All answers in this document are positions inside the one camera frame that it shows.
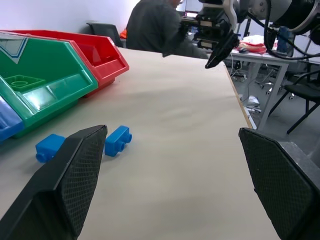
table edge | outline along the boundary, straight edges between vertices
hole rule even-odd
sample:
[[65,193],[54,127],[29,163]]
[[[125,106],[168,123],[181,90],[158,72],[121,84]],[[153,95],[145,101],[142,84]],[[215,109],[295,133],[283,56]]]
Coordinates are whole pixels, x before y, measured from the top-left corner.
[[244,105],[242,104],[242,102],[241,102],[241,100],[240,100],[240,98],[239,98],[238,92],[237,92],[237,90],[236,90],[236,87],[235,87],[235,85],[234,85],[234,82],[232,81],[232,79],[231,79],[231,77],[230,77],[230,74],[229,74],[229,72],[228,72],[228,69],[227,69],[227,67],[226,67],[225,64],[223,64],[223,67],[224,67],[224,69],[225,69],[225,71],[226,71],[226,74],[227,74],[227,76],[228,76],[228,78],[229,78],[229,81],[230,81],[230,84],[231,84],[232,89],[233,89],[233,91],[234,91],[235,97],[236,97],[236,99],[238,100],[238,103],[239,103],[239,106],[240,106],[241,111],[242,111],[242,113],[243,113],[243,116],[244,116],[244,119],[245,119],[245,121],[246,121],[246,124],[248,125],[249,128],[252,129],[253,126],[252,126],[252,124],[251,124],[251,122],[250,122],[250,120],[249,120],[249,117],[247,116],[247,113],[246,113],[246,111],[245,111]]
[[290,64],[290,63],[297,63],[298,60],[293,60],[293,59],[281,59],[275,56],[271,56],[268,54],[259,54],[259,53],[254,53],[254,52],[249,52],[249,53],[240,53],[240,52],[234,52],[232,51],[230,55],[227,57],[228,59],[231,58],[231,55],[233,55],[234,58],[241,58],[239,61],[244,61],[244,62],[255,62],[255,61],[262,61],[262,62],[275,62],[276,64],[274,65],[283,65],[283,64]]

table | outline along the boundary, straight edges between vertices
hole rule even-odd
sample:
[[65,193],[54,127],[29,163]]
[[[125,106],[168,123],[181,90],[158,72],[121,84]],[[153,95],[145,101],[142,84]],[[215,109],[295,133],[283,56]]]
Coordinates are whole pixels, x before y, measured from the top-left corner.
[[[232,50],[231,54],[232,54],[232,58],[234,61],[242,61],[242,62],[252,63],[249,66],[249,75],[246,80],[246,84],[250,84],[252,82],[252,80],[257,78],[259,69],[262,64],[269,64],[269,65],[280,67],[279,71],[277,73],[274,85],[272,87],[271,94],[269,95],[268,100],[266,102],[266,105],[261,113],[262,114],[261,121],[257,126],[258,130],[263,130],[266,125],[270,110],[276,101],[279,88],[281,87],[281,83],[285,77],[288,66],[290,63],[294,63],[297,61],[296,60],[280,59],[277,57],[273,57],[273,56],[269,55],[268,53],[265,53],[263,55],[257,54],[257,53],[239,53],[235,49]],[[242,99],[247,99],[248,97],[249,97],[249,93],[246,90],[242,96]]]
[[248,126],[223,63],[120,49],[130,70],[33,133],[0,146],[0,217],[41,166],[35,144],[107,124],[132,142],[104,156],[79,240],[278,240],[254,192]]

plastic bin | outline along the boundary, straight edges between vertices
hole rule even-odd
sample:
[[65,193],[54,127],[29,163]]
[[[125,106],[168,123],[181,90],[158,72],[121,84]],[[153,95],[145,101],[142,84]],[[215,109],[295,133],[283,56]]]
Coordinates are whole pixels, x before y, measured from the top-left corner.
[[98,88],[69,42],[29,38],[18,64],[0,51],[0,96],[22,119],[20,137]]
[[0,144],[24,128],[21,118],[0,96]]
[[98,81],[98,89],[87,97],[115,81],[115,77],[129,70],[129,65],[111,38],[49,30],[13,30],[17,34],[30,34],[43,38],[69,40]]

label on bin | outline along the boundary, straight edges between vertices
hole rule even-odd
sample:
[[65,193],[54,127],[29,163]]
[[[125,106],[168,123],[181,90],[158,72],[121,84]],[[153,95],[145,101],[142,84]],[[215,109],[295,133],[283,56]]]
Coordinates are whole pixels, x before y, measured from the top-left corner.
[[28,38],[0,31],[0,51],[18,64]]

metal table leg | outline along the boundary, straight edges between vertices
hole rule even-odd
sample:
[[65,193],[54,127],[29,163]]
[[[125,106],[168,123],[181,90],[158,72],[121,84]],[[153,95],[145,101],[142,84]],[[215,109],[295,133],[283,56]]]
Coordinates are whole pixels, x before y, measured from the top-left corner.
[[250,63],[248,78],[246,80],[245,90],[242,95],[242,103],[244,106],[247,105],[248,99],[249,99],[249,91],[248,91],[249,84],[252,83],[252,81],[257,78],[260,67],[261,67],[261,63],[257,63],[257,62]]
[[282,83],[282,81],[283,81],[283,79],[285,77],[285,74],[287,72],[288,66],[289,66],[289,64],[287,64],[287,63],[284,63],[282,66],[280,66],[280,69],[279,69],[279,72],[278,72],[278,74],[276,76],[276,80],[275,80],[275,83],[273,85],[271,94],[269,95],[269,98],[268,98],[268,100],[266,102],[266,105],[265,105],[265,108],[263,110],[262,118],[261,118],[261,121],[260,121],[260,123],[258,125],[258,130],[263,130],[263,128],[266,125],[268,115],[270,113],[271,108],[273,107],[273,104],[276,101],[279,88],[281,87],[281,83]]

